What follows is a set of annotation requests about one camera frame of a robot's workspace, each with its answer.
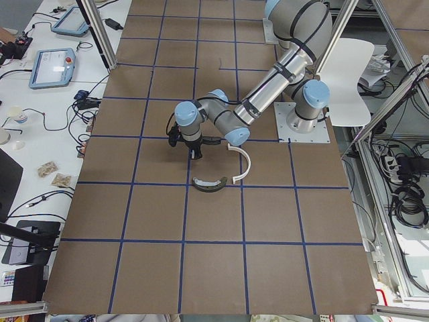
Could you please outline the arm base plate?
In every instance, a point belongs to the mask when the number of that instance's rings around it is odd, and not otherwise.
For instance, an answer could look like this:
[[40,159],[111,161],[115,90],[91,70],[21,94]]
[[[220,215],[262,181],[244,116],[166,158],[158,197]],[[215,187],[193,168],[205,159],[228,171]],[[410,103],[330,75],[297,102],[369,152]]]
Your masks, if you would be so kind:
[[263,18],[262,23],[265,43],[273,45],[279,44],[278,39],[276,38],[273,31],[273,23],[266,17]]
[[304,120],[296,114],[293,102],[274,103],[278,140],[285,143],[329,144],[330,138],[323,112],[313,120]]

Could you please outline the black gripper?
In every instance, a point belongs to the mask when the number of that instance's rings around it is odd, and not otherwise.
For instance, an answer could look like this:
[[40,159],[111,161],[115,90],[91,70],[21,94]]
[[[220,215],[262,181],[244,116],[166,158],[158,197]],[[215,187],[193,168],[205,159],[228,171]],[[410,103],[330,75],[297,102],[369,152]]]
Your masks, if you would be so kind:
[[202,138],[198,138],[194,141],[184,140],[186,147],[190,151],[190,157],[192,160],[198,160],[202,158],[201,145],[203,143]]

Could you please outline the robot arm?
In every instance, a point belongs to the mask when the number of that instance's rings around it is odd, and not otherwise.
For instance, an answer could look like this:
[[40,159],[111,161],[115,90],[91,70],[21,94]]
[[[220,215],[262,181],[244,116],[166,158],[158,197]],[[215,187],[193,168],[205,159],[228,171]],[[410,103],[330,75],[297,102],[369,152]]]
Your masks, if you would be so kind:
[[218,138],[202,134],[200,125],[209,120],[232,146],[240,146],[250,136],[249,127],[286,92],[296,102],[288,116],[289,127],[299,133],[311,131],[319,113],[330,100],[328,86],[305,75],[326,50],[332,31],[332,16],[321,1],[268,1],[265,16],[274,36],[285,50],[263,80],[234,109],[226,94],[216,89],[204,97],[183,101],[175,107],[175,123],[167,132],[168,143],[183,142],[192,159],[202,158],[203,144],[219,144]]

